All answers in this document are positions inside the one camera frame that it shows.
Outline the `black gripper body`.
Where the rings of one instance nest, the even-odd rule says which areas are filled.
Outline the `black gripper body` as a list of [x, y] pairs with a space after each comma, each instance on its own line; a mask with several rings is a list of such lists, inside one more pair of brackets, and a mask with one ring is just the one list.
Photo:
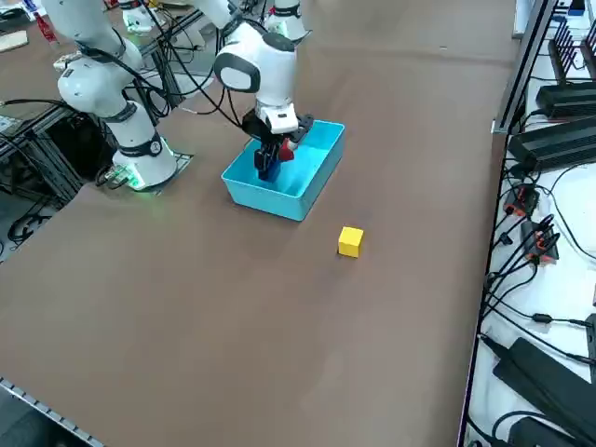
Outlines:
[[254, 110], [249, 110], [242, 118], [242, 129], [254, 139], [263, 143], [284, 142], [289, 140], [298, 144], [304, 136], [312, 129], [314, 117], [312, 115], [298, 115], [298, 129], [294, 131], [274, 134], [263, 122]]

